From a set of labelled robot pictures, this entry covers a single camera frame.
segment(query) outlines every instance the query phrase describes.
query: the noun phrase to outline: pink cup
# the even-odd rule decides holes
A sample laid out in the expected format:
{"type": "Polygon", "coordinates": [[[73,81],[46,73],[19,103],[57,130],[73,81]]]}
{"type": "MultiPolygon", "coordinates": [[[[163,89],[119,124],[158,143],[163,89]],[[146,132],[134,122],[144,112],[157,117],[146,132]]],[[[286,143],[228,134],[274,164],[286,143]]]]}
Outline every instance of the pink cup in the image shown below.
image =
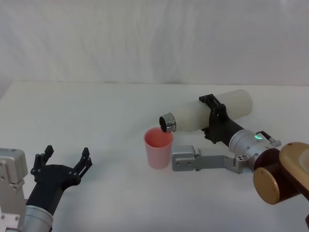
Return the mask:
{"type": "Polygon", "coordinates": [[[152,128],[144,135],[148,164],[155,169],[168,166],[173,134],[163,132],[160,128],[152,128]]]}

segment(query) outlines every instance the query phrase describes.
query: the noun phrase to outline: table surface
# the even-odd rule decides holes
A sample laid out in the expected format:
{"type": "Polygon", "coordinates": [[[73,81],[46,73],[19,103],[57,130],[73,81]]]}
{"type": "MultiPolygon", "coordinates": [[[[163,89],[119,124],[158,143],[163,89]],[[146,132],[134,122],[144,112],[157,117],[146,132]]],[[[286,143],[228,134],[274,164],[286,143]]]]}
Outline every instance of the table surface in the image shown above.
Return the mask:
{"type": "MultiPolygon", "coordinates": [[[[158,126],[159,116],[201,95],[239,88],[251,94],[253,112],[237,123],[283,144],[309,143],[309,87],[15,82],[0,100],[0,147],[24,150],[28,170],[49,144],[55,150],[49,163],[71,167],[89,148],[93,166],[65,191],[55,232],[307,231],[308,201],[300,195],[268,205],[252,173],[147,164],[143,134],[158,126]]],[[[201,131],[174,133],[173,145],[227,150],[201,131]]],[[[25,182],[28,197],[33,176],[25,182]]]]}

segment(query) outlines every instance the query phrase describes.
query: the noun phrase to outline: white cloth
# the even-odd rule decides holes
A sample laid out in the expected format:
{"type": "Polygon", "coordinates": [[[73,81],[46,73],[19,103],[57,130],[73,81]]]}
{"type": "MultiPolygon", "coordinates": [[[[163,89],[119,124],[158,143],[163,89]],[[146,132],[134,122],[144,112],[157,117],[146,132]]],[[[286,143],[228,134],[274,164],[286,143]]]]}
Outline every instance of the white cloth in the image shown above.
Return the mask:
{"type": "Polygon", "coordinates": [[[308,11],[307,0],[2,0],[0,79],[309,85],[308,11]]]}

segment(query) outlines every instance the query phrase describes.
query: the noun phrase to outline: cup rim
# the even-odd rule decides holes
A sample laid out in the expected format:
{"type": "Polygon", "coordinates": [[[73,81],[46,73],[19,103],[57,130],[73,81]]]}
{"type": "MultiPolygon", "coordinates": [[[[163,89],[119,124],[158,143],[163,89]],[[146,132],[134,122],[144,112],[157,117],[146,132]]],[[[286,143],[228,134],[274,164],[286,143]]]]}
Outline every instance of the cup rim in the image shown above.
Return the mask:
{"type": "Polygon", "coordinates": [[[154,149],[156,149],[156,150],[158,150],[158,149],[163,149],[163,148],[166,148],[166,147],[170,146],[170,145],[173,143],[173,140],[174,140],[174,136],[173,136],[173,133],[172,133],[172,132],[164,132],[164,133],[168,133],[168,134],[170,135],[170,138],[171,138],[171,141],[170,141],[166,146],[155,147],[155,146],[151,146],[149,143],[146,142],[146,139],[145,139],[146,134],[147,134],[149,131],[151,131],[151,130],[156,130],[156,129],[161,130],[160,127],[153,127],[153,128],[151,128],[151,129],[149,129],[149,130],[146,131],[146,133],[144,134],[144,142],[145,142],[148,146],[150,146],[151,148],[154,148],[154,149]]]}

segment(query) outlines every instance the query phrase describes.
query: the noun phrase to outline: green led light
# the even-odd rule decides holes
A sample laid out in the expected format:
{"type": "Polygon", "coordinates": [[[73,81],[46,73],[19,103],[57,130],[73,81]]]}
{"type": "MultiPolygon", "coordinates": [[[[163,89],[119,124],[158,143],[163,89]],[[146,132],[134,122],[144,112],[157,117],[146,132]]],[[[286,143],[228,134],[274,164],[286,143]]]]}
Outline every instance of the green led light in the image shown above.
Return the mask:
{"type": "Polygon", "coordinates": [[[256,139],[263,139],[261,136],[256,135],[255,136],[256,139]]]}

